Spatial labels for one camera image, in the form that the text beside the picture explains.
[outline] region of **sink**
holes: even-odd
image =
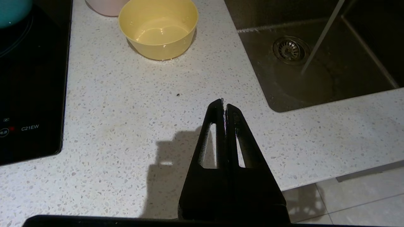
[[[404,1],[346,0],[305,74],[337,0],[225,0],[277,112],[404,86]]]

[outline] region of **drain strainer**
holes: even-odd
[[[289,65],[300,65],[307,61],[310,55],[309,46],[301,39],[284,36],[277,39],[273,45],[275,56]]]

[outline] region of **induction cooktop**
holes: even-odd
[[[0,165],[62,148],[72,0],[34,0],[0,29]]]

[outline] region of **running water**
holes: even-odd
[[[339,10],[340,10],[341,7],[342,7],[342,4],[344,4],[344,1],[345,1],[345,0],[339,0],[338,3],[337,3],[337,5],[335,6],[335,9],[334,9],[334,11],[332,12],[332,14],[331,14],[331,16],[330,16],[330,19],[328,20],[328,22],[327,22],[327,24],[326,24],[326,26],[325,26],[323,32],[321,33],[320,38],[318,39],[316,45],[315,45],[314,48],[313,48],[313,51],[311,52],[309,58],[308,58],[307,61],[306,61],[306,64],[304,64],[303,69],[302,69],[302,71],[300,72],[301,75],[303,75],[303,74],[306,72],[307,67],[309,67],[310,62],[313,60],[314,55],[316,54],[318,48],[320,47],[321,43],[323,42],[324,37],[326,36],[326,34],[327,34],[328,30],[330,29],[332,23],[334,22],[335,18],[337,17],[338,12],[339,12]]]

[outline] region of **tiled floor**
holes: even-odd
[[[404,226],[404,168],[283,194],[293,223]]]

